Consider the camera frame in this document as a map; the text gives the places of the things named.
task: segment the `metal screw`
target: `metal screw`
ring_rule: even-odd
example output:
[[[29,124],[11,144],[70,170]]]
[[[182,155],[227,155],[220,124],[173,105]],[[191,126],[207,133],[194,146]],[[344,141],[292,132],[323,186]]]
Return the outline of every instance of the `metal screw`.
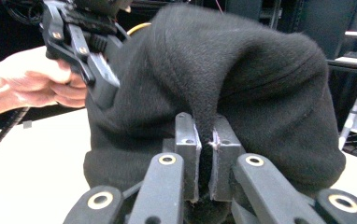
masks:
[[[84,48],[84,47],[80,47],[80,48],[79,48],[79,53],[81,53],[81,54],[87,54],[87,53],[88,53],[88,50],[87,50],[86,48]]]
[[[159,163],[162,165],[171,165],[176,162],[176,157],[172,155],[163,155],[159,158]]]
[[[357,213],[357,203],[347,196],[333,194],[328,197],[328,201],[344,212]]]
[[[52,36],[55,39],[62,39],[62,35],[59,32],[53,32]]]
[[[264,161],[260,157],[249,156],[246,158],[246,162],[252,166],[262,166]]]
[[[88,206],[95,210],[102,209],[111,204],[113,199],[114,196],[110,192],[98,192],[88,200]]]

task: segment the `black plastic bracket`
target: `black plastic bracket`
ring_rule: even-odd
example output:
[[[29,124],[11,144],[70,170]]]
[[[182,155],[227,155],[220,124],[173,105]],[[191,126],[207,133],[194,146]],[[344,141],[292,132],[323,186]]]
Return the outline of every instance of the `black plastic bracket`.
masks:
[[[234,174],[260,223],[325,223],[266,157],[241,155]]]
[[[154,156],[138,192],[129,224],[183,222],[184,160],[176,153]]]

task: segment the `finger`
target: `finger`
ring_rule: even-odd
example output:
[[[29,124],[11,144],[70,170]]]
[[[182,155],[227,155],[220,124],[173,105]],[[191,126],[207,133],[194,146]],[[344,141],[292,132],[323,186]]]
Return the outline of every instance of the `finger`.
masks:
[[[60,95],[55,95],[55,101],[68,107],[81,108],[85,106],[85,100],[73,100]]]
[[[87,90],[85,88],[73,88],[71,86],[66,86],[62,84],[54,83],[50,85],[50,88],[60,96],[65,98],[82,100],[86,97]]]
[[[82,77],[76,73],[71,73],[69,86],[75,88],[86,88],[86,85],[82,80]]]
[[[71,69],[63,60],[51,60],[45,56],[46,48],[26,51],[22,57],[27,57],[27,76],[46,77],[57,83],[67,83],[70,80]]]

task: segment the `black cloth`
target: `black cloth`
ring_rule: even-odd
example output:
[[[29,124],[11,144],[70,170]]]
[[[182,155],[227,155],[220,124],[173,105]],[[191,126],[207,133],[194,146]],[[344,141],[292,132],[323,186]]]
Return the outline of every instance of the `black cloth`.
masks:
[[[121,81],[113,106],[102,110],[87,98],[92,151],[84,172],[91,187],[125,190],[142,180],[163,138],[174,137],[180,112],[193,115],[204,146],[201,201],[186,214],[190,223],[219,223],[227,214],[225,203],[207,197],[207,142],[217,113],[248,152],[266,156],[299,191],[313,195],[337,181],[345,157],[327,64],[312,40],[185,5],[161,9],[151,23],[111,62]]]

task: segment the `screw hole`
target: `screw hole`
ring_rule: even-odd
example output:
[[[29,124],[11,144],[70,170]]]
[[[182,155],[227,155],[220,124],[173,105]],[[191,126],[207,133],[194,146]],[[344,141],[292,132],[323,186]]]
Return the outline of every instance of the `screw hole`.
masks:
[[[172,161],[173,159],[170,158],[170,157],[165,157],[165,158],[163,158],[162,160],[163,160],[163,161]]]
[[[257,156],[249,156],[246,158],[246,162],[252,166],[262,166],[264,161]]]
[[[295,224],[309,224],[309,222],[307,222],[306,220],[304,220],[303,218],[300,218],[300,217],[297,217],[297,218],[294,220],[294,223],[295,223]]]
[[[105,203],[107,201],[107,197],[104,195],[96,197],[94,200],[94,203],[100,204],[100,203]]]
[[[252,161],[254,163],[259,163],[260,162],[258,159],[255,159],[255,158],[250,158],[250,161]]]
[[[344,212],[357,213],[357,203],[350,197],[333,194],[328,197],[328,200],[333,206]]]
[[[163,155],[159,158],[159,163],[162,165],[171,165],[176,162],[176,157],[172,155]]]
[[[351,203],[349,203],[348,201],[346,201],[344,199],[338,198],[338,199],[336,199],[336,202],[339,203],[339,204],[342,204],[342,205],[344,205],[344,206],[346,206],[348,208],[352,207]]]
[[[158,217],[148,217],[146,224],[160,224],[161,220]]]
[[[225,144],[225,145],[230,145],[231,144],[231,142],[229,140],[222,140],[221,142],[223,144]]]

